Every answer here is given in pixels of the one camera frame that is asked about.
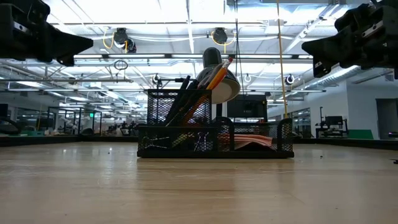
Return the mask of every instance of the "lamp shade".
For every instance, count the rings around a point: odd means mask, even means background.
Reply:
[[[218,49],[214,47],[206,49],[203,53],[204,69],[197,76],[197,80],[201,82],[204,79],[208,79],[217,65],[221,63],[223,63],[223,61]],[[214,104],[218,104],[232,100],[239,94],[240,89],[241,85],[237,81],[236,77],[228,70],[223,81],[213,90],[211,101]]]

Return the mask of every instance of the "wooden table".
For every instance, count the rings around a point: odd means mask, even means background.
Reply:
[[[296,145],[294,159],[211,160],[136,150],[1,148],[0,223],[398,222],[397,151]]]

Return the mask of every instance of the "mesh pencil holder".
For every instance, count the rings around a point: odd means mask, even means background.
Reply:
[[[148,126],[197,127],[211,124],[211,90],[148,90],[147,93]],[[183,101],[173,107],[178,97]]]
[[[286,157],[294,157],[292,139],[292,119],[270,123],[234,123],[229,118],[217,117],[213,120],[218,128],[218,150],[222,152],[235,151],[234,137],[236,134],[255,134],[272,138],[269,151],[266,148],[245,148],[245,152],[251,151],[264,153],[279,153]]]

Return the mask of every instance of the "ceiling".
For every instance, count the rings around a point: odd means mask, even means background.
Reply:
[[[136,43],[137,54],[202,54],[208,47],[216,47],[222,54],[236,54],[238,33],[241,54],[274,55],[274,59],[260,60],[255,57],[233,63],[230,70],[243,81],[245,89],[281,88],[278,13],[275,1],[240,0],[238,13],[234,12],[232,0],[44,0],[51,13],[47,19],[56,28],[94,40],[94,46],[82,54],[124,54],[123,49],[112,45],[112,33],[118,27],[127,28],[128,36]],[[334,22],[348,9],[366,2],[360,0],[280,0],[281,48],[283,55],[306,55],[301,44],[336,34]],[[236,30],[235,17],[238,18]],[[211,38],[216,27],[225,29],[231,42],[217,45]],[[203,69],[201,58],[127,58],[129,68],[119,72],[113,67],[115,60],[102,58],[77,58],[76,67],[62,67],[58,63],[44,64],[33,60],[17,62],[2,61],[15,68],[19,75],[31,79],[109,79],[96,83],[98,88],[133,89],[152,88],[152,77],[195,77]],[[312,73],[312,60],[287,59],[283,63],[284,75],[301,77]],[[131,82],[115,82],[112,78],[126,77]],[[77,85],[48,83],[53,88],[91,88],[90,84]],[[164,88],[179,88],[179,83],[170,82]],[[137,92],[117,93],[134,101]]]

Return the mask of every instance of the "workstation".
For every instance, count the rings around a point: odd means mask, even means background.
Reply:
[[[0,215],[394,223],[396,12],[0,1]]]

